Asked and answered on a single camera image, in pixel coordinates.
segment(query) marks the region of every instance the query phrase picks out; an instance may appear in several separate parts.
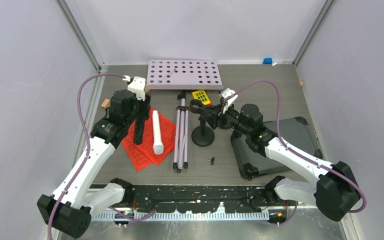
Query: white wall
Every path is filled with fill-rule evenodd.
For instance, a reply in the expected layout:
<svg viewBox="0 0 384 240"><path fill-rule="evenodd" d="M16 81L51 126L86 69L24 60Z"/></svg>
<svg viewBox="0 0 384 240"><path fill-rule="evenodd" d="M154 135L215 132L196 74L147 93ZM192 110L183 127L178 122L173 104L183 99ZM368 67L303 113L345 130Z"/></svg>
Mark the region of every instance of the white wall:
<svg viewBox="0 0 384 240"><path fill-rule="evenodd" d="M384 239L384 1L337 0L298 73L326 158L367 195L361 239Z"/></svg>
<svg viewBox="0 0 384 240"><path fill-rule="evenodd" d="M54 0L0 1L0 240L44 239L36 202L72 167L94 71Z"/></svg>
<svg viewBox="0 0 384 240"><path fill-rule="evenodd" d="M325 0L70 0L106 65L151 59L291 63Z"/></svg>

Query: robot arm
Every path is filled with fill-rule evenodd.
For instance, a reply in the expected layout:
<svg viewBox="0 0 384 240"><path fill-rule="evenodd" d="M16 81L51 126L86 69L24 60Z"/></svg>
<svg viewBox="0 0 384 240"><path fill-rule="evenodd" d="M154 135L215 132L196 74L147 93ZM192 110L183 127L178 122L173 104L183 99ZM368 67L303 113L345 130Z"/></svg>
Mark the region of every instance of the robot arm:
<svg viewBox="0 0 384 240"><path fill-rule="evenodd" d="M233 100L224 99L235 94L229 88L220 93L221 104L204 106L199 100L191 100L189 110L200 114L199 120L205 121L212 129L234 129L237 134L246 136L248 147L264 157L278 161L303 176L308 182L293 181L277 176L265 186L265 197L269 203L295 200L317 208L329 219L340 221L361 196L354 187L327 169L335 170L357 184L350 167L338 162L318 159L299 148L280 139L276 132L266 128L263 115L255 104L245 104L240 112L234 109ZM304 160L292 152L310 159Z"/></svg>
<svg viewBox="0 0 384 240"><path fill-rule="evenodd" d="M52 227L73 238L79 238L88 228L91 218L106 208L117 203L130 203L134 198L133 187L130 183L115 178L98 192L86 196L92 181L105 161L114 153L121 141L128 135L129 127L136 120L134 141L142 142L142 129L137 122L145 122L149 118L151 97L145 93L146 79L125 76L123 79L128 87L118 90L110 100L108 116L99 120L90 132L90 153L87 161L85 149L64 181L50 196L42 195L37 201L40 214L46 224L49 222L51 211L61 192L72 181L76 172L77 177L69 190L62 197L57 207Z"/></svg>

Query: white cylinder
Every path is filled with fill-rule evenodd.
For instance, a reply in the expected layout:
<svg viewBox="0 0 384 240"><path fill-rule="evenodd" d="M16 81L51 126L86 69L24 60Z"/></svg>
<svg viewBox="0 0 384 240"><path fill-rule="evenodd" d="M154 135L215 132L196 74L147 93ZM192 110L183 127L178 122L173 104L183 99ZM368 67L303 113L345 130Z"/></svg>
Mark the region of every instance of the white cylinder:
<svg viewBox="0 0 384 240"><path fill-rule="evenodd" d="M153 131L153 152L156 155L163 154L164 145L161 140L161 129L160 129L160 116L158 111L152 111L152 131Z"/></svg>

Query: wooden block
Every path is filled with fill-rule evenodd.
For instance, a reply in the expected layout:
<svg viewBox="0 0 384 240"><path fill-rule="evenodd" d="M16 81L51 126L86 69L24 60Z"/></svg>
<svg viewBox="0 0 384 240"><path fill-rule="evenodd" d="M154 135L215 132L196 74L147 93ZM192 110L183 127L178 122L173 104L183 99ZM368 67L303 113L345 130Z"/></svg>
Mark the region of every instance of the wooden block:
<svg viewBox="0 0 384 240"><path fill-rule="evenodd" d="M100 105L101 107L103 107L104 109L106 108L109 108L110 107L110 100L108 98L106 98L102 104Z"/></svg>

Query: lavender pegboard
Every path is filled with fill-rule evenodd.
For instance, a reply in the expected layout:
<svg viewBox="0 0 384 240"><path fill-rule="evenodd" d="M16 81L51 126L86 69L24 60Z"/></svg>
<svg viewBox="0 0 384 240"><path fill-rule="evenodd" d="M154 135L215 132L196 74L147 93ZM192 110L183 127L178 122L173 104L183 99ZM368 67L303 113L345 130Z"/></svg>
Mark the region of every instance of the lavender pegboard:
<svg viewBox="0 0 384 240"><path fill-rule="evenodd" d="M151 60L146 89L223 90L219 67L212 60Z"/></svg>

